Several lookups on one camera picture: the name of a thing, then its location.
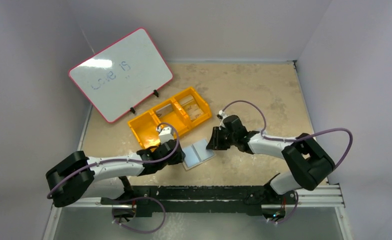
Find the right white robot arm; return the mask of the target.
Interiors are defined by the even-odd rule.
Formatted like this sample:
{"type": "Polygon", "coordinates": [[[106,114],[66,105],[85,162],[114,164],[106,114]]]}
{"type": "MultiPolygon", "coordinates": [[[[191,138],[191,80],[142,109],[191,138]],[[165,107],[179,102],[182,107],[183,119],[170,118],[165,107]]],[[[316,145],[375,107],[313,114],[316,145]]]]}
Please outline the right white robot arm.
{"type": "Polygon", "coordinates": [[[265,188],[275,195],[297,189],[314,190],[335,170],[334,160],[308,134],[277,141],[260,131],[248,131],[236,115],[225,117],[215,126],[208,150],[223,151],[231,147],[251,155],[269,155],[285,160],[289,171],[273,177],[265,188]]]}

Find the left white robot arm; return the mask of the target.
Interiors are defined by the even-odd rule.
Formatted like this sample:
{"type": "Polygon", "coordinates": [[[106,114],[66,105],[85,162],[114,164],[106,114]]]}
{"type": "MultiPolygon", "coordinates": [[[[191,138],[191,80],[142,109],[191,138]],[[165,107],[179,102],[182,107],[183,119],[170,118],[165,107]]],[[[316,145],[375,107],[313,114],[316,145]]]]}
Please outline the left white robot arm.
{"type": "Polygon", "coordinates": [[[182,163],[185,156],[176,140],[110,158],[89,157],[82,150],[76,151],[46,173],[50,188],[47,198],[56,207],[65,207],[81,199],[96,181],[154,174],[166,165],[182,163]]]}

